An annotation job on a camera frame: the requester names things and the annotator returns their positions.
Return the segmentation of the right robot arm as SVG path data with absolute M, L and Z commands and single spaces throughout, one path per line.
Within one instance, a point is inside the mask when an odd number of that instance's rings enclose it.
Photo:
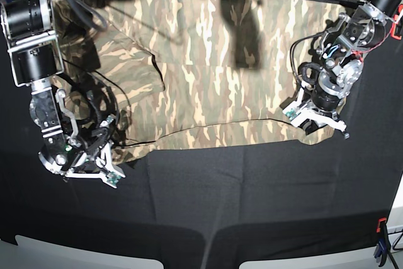
M 67 0 L 90 27 L 91 9 Z M 30 116 L 42 133 L 43 166 L 64 178 L 99 179 L 112 188 L 125 176 L 113 163 L 119 112 L 101 112 L 90 90 L 64 70 L 52 0 L 1 0 L 1 26 L 14 84 L 31 88 Z

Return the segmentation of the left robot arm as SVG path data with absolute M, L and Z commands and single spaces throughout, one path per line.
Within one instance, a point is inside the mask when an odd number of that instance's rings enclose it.
M 297 97 L 283 109 L 290 123 L 306 134 L 329 126 L 349 138 L 347 125 L 337 109 L 359 80 L 367 53 L 381 46 L 388 37 L 399 38 L 402 0 L 362 0 L 352 14 L 340 13 L 338 22 L 311 35 L 318 39 L 317 60 L 295 63 L 290 48 L 290 63 L 297 82 Z

